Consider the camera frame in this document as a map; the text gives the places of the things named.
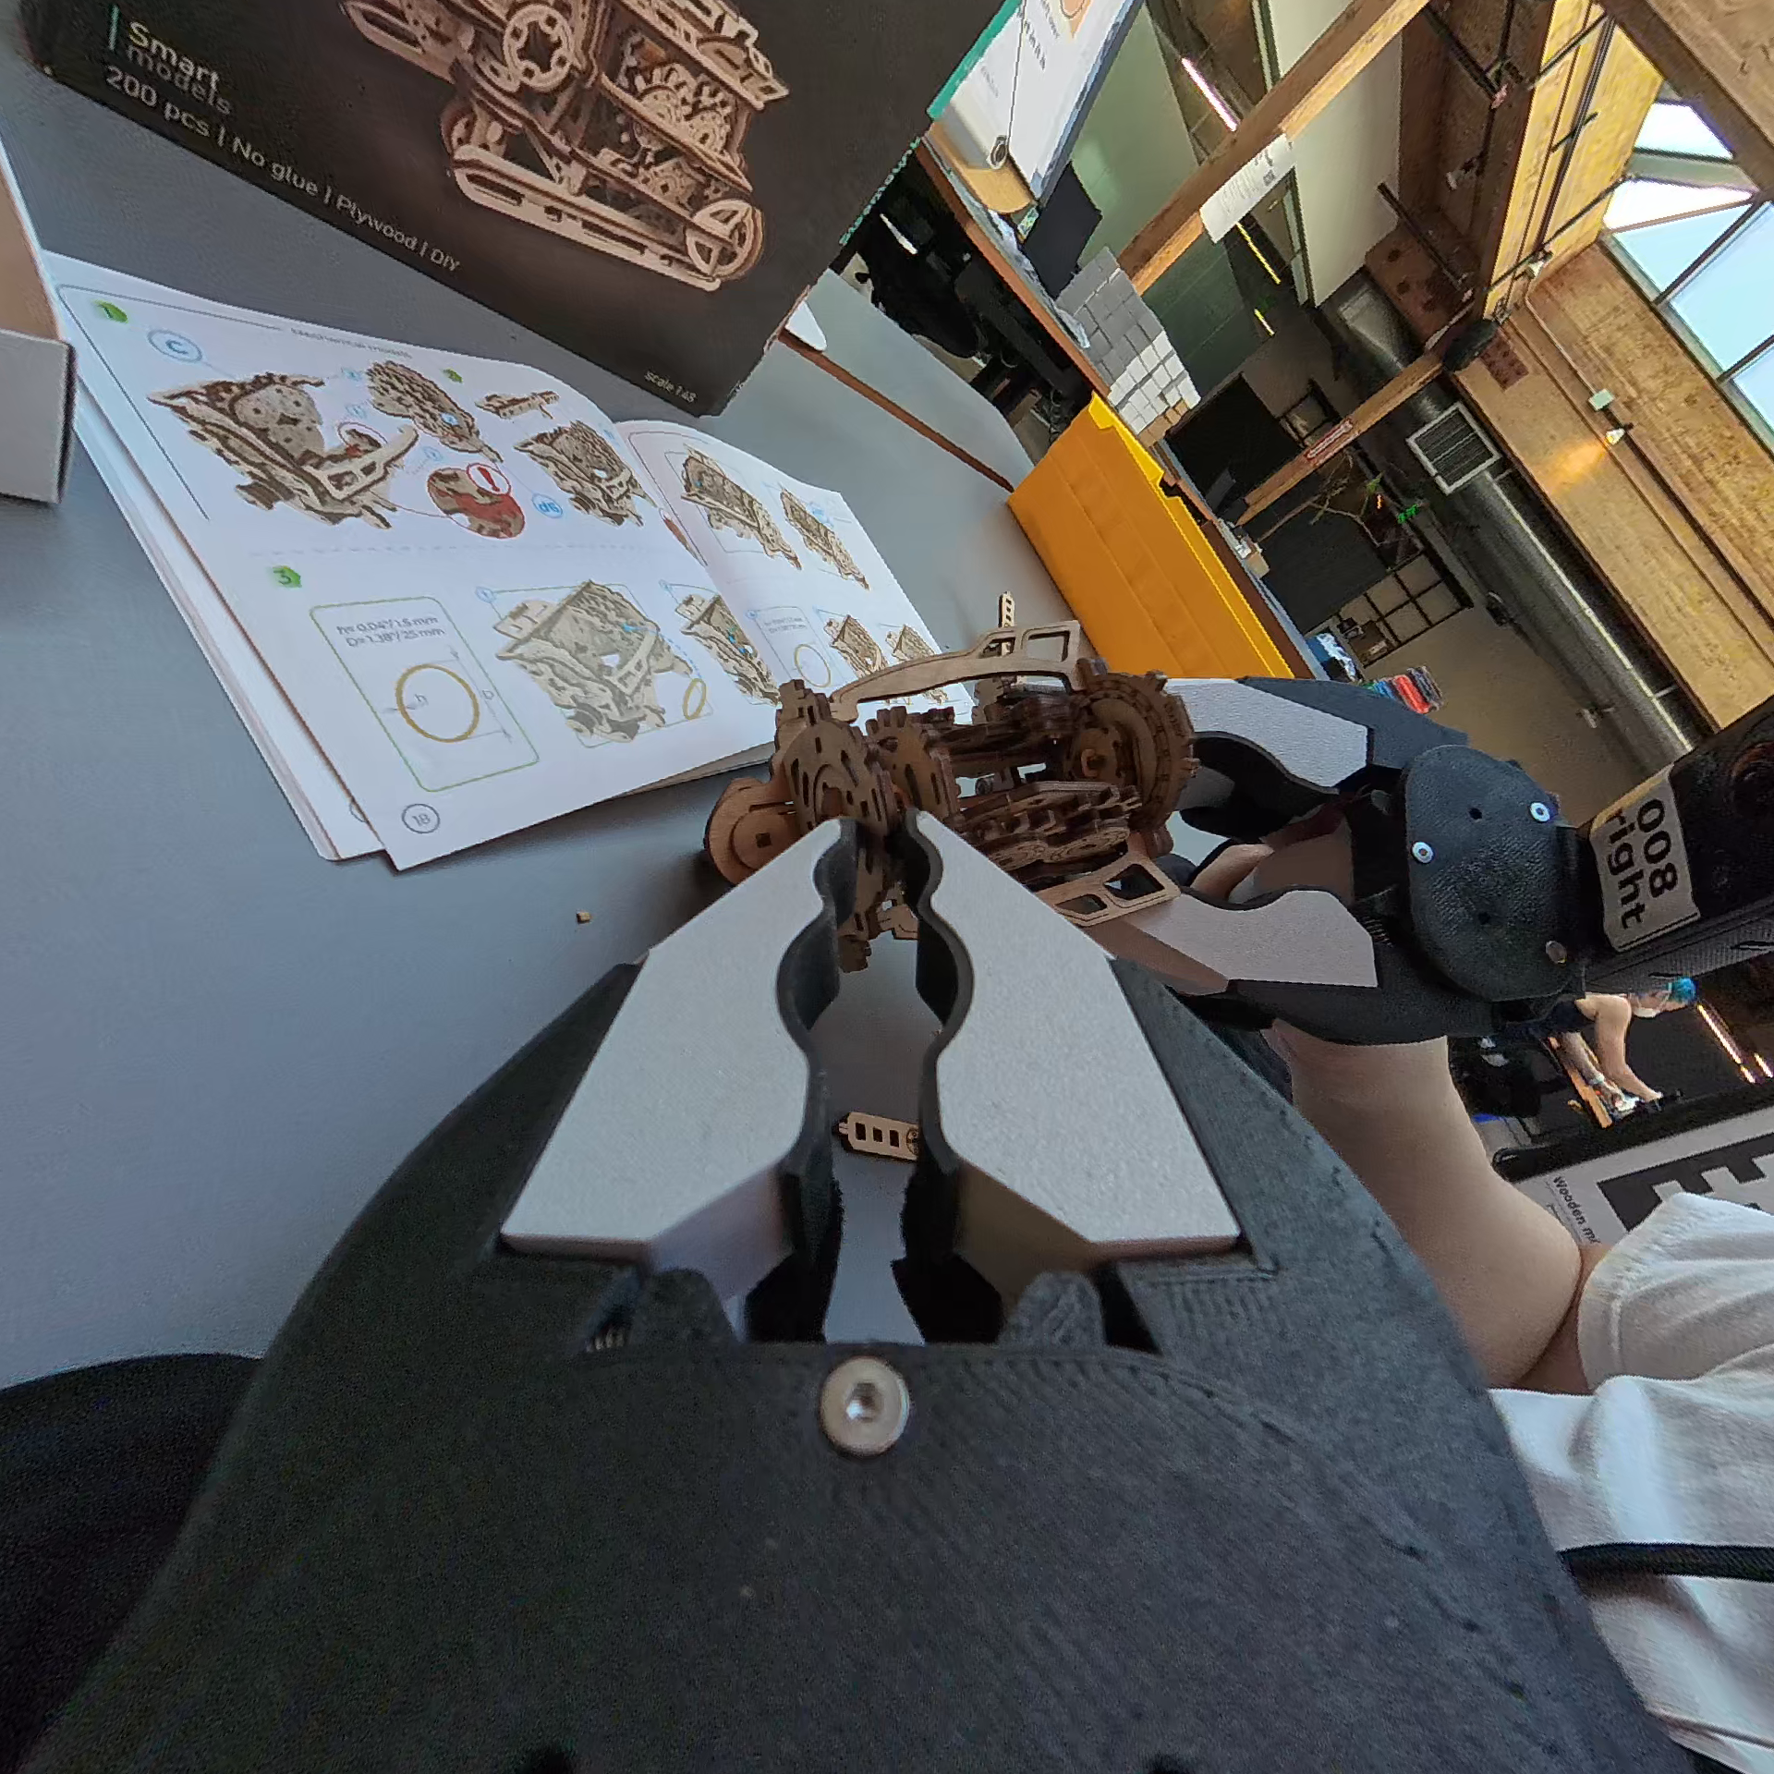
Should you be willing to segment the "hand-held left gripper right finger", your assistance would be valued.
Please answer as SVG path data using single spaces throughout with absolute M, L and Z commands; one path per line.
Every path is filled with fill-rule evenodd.
M 1043 1273 L 1219 1257 L 1239 1224 L 1109 954 L 932 812 L 902 825 L 919 1085 L 905 1255 L 964 1262 L 1009 1310 Z

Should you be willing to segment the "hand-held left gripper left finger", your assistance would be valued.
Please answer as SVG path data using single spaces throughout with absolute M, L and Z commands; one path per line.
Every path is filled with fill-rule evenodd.
M 843 1208 L 814 1029 L 858 825 L 827 819 L 637 964 L 503 1221 L 504 1245 L 694 1271 L 751 1332 L 822 1332 Z

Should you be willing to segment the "wooden mechanical model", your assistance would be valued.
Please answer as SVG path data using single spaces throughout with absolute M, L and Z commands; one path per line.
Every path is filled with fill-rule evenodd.
M 932 812 L 1075 924 L 1175 900 L 1159 858 L 1198 770 L 1164 672 L 1112 672 L 1078 623 L 999 628 L 966 650 L 854 679 L 862 732 L 900 807 Z

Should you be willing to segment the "wooden gear cluster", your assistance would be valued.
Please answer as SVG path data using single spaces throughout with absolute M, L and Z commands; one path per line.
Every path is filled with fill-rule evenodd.
M 769 777 L 723 789 L 704 831 L 704 852 L 725 881 L 739 885 L 830 821 L 858 831 L 854 911 L 836 930 L 839 964 L 864 970 L 882 933 L 917 917 L 904 888 L 895 840 L 909 811 L 953 812 L 954 769 L 940 747 L 958 732 L 956 709 L 919 714 L 878 709 L 865 724 L 840 717 L 830 696 L 792 679 L 776 719 Z

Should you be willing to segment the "person's right forearm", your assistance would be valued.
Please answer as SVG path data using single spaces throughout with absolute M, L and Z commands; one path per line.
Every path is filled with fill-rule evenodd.
M 1485 1380 L 1587 1394 L 1579 1307 L 1600 1262 L 1502 1179 L 1458 1093 L 1444 1037 L 1345 1045 L 1276 1025 L 1300 1117 L 1417 1255 Z

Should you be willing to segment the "grey desk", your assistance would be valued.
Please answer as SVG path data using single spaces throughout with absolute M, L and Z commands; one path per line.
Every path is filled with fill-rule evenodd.
M 29 65 L 5 148 L 47 252 L 342 329 L 598 366 L 255 191 Z M 839 489 L 941 648 L 1068 611 L 1007 489 L 771 347 L 702 424 Z M 395 871 L 320 860 L 88 456 L 5 503 L 5 1383 L 257 1354 L 374 1190 L 468 1092 L 723 882 L 726 777 Z

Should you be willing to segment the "yellow plastic bin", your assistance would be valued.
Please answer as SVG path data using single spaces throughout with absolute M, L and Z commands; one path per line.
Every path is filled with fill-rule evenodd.
M 1094 396 L 1007 501 L 1096 655 L 1120 673 L 1302 678 L 1188 501 L 1120 414 Z

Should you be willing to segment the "stack of grey boxes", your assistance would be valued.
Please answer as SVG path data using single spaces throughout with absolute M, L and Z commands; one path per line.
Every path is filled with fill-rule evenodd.
M 1080 266 L 1057 294 L 1066 321 L 1100 377 L 1107 405 L 1136 435 L 1178 424 L 1198 405 L 1196 385 L 1164 322 L 1105 248 Z

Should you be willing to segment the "person's white shirt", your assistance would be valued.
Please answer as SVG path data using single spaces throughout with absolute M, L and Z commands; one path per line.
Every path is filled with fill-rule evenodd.
M 1587 1394 L 1495 1390 L 1559 1550 L 1772 1546 L 1772 1221 L 1670 1198 L 1588 1276 Z M 1581 1582 L 1653 1719 L 1731 1770 L 1772 1770 L 1767 1582 Z

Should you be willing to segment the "open instruction booklet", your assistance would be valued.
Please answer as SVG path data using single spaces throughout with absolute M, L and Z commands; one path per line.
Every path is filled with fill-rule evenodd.
M 399 870 L 946 650 L 845 496 L 522 362 L 49 255 L 80 392 Z

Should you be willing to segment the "large window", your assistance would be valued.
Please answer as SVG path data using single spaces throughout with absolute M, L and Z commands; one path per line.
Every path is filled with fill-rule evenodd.
M 1665 86 L 1603 210 L 1603 242 L 1703 373 L 1772 444 L 1772 198 Z

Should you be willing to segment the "black model kit box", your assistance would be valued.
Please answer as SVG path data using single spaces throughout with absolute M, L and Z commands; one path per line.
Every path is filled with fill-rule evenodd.
M 44 74 L 717 414 L 997 16 L 964 2 L 44 2 Z

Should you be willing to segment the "dark cloth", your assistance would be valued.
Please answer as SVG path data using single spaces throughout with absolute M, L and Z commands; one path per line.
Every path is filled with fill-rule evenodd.
M 2 1770 L 27 1764 L 165 1564 L 257 1359 L 176 1354 L 2 1394 Z

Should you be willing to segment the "white cardboard tray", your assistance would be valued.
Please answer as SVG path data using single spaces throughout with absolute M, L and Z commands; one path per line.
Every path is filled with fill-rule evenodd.
M 2 496 L 57 505 L 73 441 L 73 343 L 2 157 Z

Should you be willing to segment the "metal duct pipe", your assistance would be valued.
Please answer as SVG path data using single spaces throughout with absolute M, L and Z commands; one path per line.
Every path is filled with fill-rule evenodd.
M 1451 404 L 1475 411 L 1502 463 L 1488 480 L 1442 496 L 1405 437 Z M 1425 501 L 1415 526 L 1455 567 L 1459 586 L 1541 659 L 1628 757 L 1649 767 L 1672 760 L 1719 729 L 1502 445 L 1497 427 L 1448 375 L 1406 394 L 1359 444 L 1395 492 Z

